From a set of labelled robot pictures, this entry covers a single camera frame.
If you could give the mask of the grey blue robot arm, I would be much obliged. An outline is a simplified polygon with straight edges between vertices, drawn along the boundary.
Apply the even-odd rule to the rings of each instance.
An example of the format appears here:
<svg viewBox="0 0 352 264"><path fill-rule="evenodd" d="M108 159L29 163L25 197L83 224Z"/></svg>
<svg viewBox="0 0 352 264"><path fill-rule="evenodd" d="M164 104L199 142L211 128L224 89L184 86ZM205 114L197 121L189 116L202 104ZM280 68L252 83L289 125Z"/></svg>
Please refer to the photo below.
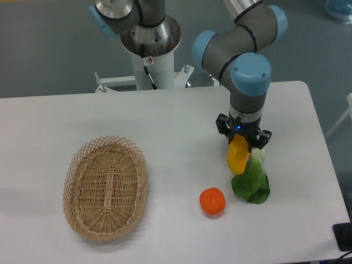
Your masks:
<svg viewBox="0 0 352 264"><path fill-rule="evenodd" d="M229 114L216 120L229 140L242 136L248 149L262 149L272 133L260 128L263 106L271 83L271 65L260 49L278 41L288 19L278 6L263 1L225 1L234 27L224 35L212 30L193 41L193 60L230 93ZM164 1L94 1L89 12L107 38L119 36L134 60L139 90L171 88L173 63L162 63L181 40L178 22L165 11Z"/></svg>

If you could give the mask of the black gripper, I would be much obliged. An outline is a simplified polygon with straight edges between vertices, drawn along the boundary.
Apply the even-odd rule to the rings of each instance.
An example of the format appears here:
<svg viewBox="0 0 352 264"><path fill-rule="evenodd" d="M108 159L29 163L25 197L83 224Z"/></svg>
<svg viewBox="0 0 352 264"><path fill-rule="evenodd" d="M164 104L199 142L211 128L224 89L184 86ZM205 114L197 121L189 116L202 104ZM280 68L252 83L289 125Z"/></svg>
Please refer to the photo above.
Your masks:
<svg viewBox="0 0 352 264"><path fill-rule="evenodd" d="M249 143L251 153L253 149L263 149L272 136L271 131L259 129L260 121L261 118L251 123L242 123L239 117L235 119L230 115L228 119L227 115L220 113L216 119L216 126L221 135L228 137L228 143L232 141L235 134L244 136Z"/></svg>

